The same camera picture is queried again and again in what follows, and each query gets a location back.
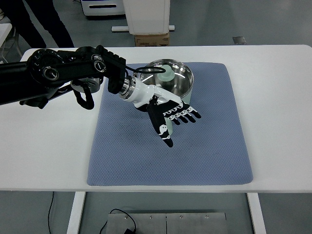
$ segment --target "white table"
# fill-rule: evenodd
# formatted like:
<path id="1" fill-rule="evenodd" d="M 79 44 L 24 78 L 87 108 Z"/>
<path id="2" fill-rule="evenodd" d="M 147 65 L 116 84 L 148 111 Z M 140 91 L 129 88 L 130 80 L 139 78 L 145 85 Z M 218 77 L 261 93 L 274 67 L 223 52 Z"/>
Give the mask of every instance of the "white table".
<path id="1" fill-rule="evenodd" d="M 242 192 L 256 200 L 260 192 L 312 192 L 312 48 L 244 45 L 108 50 L 127 59 L 127 63 L 168 58 L 225 64 L 253 181 L 224 186 L 87 185 L 101 88 L 94 94 L 95 108 L 91 111 L 81 108 L 70 93 L 52 100 L 43 110 L 18 103 L 0 106 L 0 190 Z M 33 51 L 27 51 L 22 60 Z"/>
<path id="2" fill-rule="evenodd" d="M 11 29 L 12 25 L 10 23 L 0 23 L 0 46 L 4 43 Z"/>

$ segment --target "cardboard box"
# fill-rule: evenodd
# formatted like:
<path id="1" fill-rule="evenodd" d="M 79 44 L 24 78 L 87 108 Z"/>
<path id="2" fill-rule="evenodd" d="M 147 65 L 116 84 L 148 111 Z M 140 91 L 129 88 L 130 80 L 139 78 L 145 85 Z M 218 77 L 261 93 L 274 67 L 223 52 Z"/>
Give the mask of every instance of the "cardboard box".
<path id="1" fill-rule="evenodd" d="M 168 46 L 169 33 L 161 35 L 135 35 L 136 46 Z"/>

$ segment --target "robotic hand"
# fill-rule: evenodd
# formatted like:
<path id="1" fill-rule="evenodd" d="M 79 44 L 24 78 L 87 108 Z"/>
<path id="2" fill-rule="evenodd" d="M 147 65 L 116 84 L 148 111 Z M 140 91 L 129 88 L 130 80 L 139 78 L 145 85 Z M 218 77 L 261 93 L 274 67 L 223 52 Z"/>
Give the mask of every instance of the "robotic hand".
<path id="1" fill-rule="evenodd" d="M 201 118 L 194 108 L 183 102 L 177 95 L 155 85 L 146 85 L 138 78 L 127 78 L 129 82 L 124 91 L 120 93 L 120 97 L 127 102 L 133 102 L 138 110 L 148 113 L 155 131 L 169 147 L 173 146 L 173 141 L 170 138 L 165 117 L 176 125 L 180 124 L 178 119 L 184 123 L 188 120 L 195 123 L 196 120 L 192 115 Z"/>
<path id="2" fill-rule="evenodd" d="M 178 119 L 195 122 L 192 115 L 201 118 L 200 114 L 171 92 L 126 77 L 126 69 L 143 73 L 140 70 L 144 68 L 127 67 L 124 58 L 101 45 L 81 47 L 74 52 L 39 49 L 27 62 L 0 64 L 0 105 L 19 101 L 21 105 L 42 109 L 48 101 L 74 91 L 77 102 L 90 110 L 94 107 L 92 93 L 99 90 L 103 77 L 107 77 L 108 91 L 147 112 L 156 132 L 172 147 L 165 117 L 179 125 Z M 80 93 L 85 93 L 86 100 Z"/>

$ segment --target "black cable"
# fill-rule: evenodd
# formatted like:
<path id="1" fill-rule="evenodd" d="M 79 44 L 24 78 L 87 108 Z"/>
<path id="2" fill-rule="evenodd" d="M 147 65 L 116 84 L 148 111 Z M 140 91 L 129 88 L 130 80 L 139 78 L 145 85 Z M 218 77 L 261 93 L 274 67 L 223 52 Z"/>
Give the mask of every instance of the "black cable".
<path id="1" fill-rule="evenodd" d="M 86 100 L 84 100 L 82 97 L 81 97 L 81 93 L 76 91 L 75 89 L 73 90 L 74 91 L 74 94 L 76 96 L 76 100 L 78 102 L 78 104 L 80 106 L 82 106 L 84 109 L 87 109 L 87 110 L 92 110 L 94 108 L 94 101 L 93 101 L 93 98 L 92 98 L 92 94 L 91 94 L 91 91 L 90 91 L 90 88 L 88 87 L 87 84 L 83 83 L 81 85 L 81 87 L 83 88 L 84 90 L 84 94 L 86 96 Z"/>
<path id="2" fill-rule="evenodd" d="M 120 209 L 112 209 L 109 213 L 111 214 L 113 211 L 120 211 L 120 212 L 123 212 L 124 214 L 128 215 L 128 216 L 130 217 L 130 219 L 132 219 L 133 223 L 135 224 L 135 229 L 133 230 L 133 233 L 136 233 L 136 231 L 137 231 L 136 222 L 133 220 L 133 218 L 132 218 L 127 212 L 122 211 L 122 210 L 120 210 Z M 101 230 L 99 231 L 99 234 L 102 233 L 102 230 L 105 228 L 106 224 L 107 224 L 107 221 L 106 221 L 106 223 L 104 224 L 104 226 L 101 228 Z"/>
<path id="3" fill-rule="evenodd" d="M 49 209 L 49 214 L 48 214 L 48 226 L 49 226 L 49 233 L 51 234 L 51 229 L 50 229 L 50 211 L 51 211 L 51 207 L 53 204 L 53 200 L 54 200 L 54 191 L 52 193 L 52 201 L 51 201 L 51 205 L 50 205 L 50 209 Z"/>
<path id="4" fill-rule="evenodd" d="M 165 73 L 166 70 L 162 67 L 139 67 L 139 68 L 131 68 L 131 67 L 128 67 L 126 66 L 126 68 L 130 71 L 133 71 L 135 73 L 142 73 L 142 74 L 156 74 L 156 73 Z M 156 70 L 159 70 L 159 71 L 143 71 L 143 70 L 146 70 L 146 69 L 156 69 Z"/>

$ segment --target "gray floor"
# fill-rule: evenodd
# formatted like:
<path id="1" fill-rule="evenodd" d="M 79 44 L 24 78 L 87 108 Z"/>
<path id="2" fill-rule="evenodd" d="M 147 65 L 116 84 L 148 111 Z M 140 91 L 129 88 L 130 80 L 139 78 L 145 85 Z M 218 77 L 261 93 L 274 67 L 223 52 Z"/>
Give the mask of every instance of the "gray floor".
<path id="1" fill-rule="evenodd" d="M 54 0 L 54 3 L 76 47 L 135 45 L 133 35 L 111 33 L 112 26 L 127 25 L 124 16 L 87 19 L 76 1 Z M 234 45 L 232 37 L 244 36 L 249 45 L 312 46 L 311 11 L 310 0 L 171 0 L 170 24 L 175 25 L 175 31 L 170 33 L 170 45 Z M 55 48 L 51 36 L 32 14 L 31 17 L 47 46 Z M 23 38 L 20 38 L 19 44 L 22 52 L 30 48 Z M 15 48 L 10 50 L 6 59 L 9 62 L 19 61 Z M 144 195 L 89 193 L 80 233 L 98 233 L 107 213 L 116 206 L 131 211 L 237 212 L 237 217 L 233 218 L 236 225 L 231 224 L 230 233 L 239 233 L 238 230 L 240 233 L 251 232 L 244 195 Z M 48 233 L 47 214 L 51 197 L 52 192 L 0 192 L 0 233 Z M 74 193 L 56 193 L 51 213 L 52 233 L 66 233 L 73 197 Z M 260 194 L 259 198 L 267 233 L 311 233 L 311 194 Z"/>

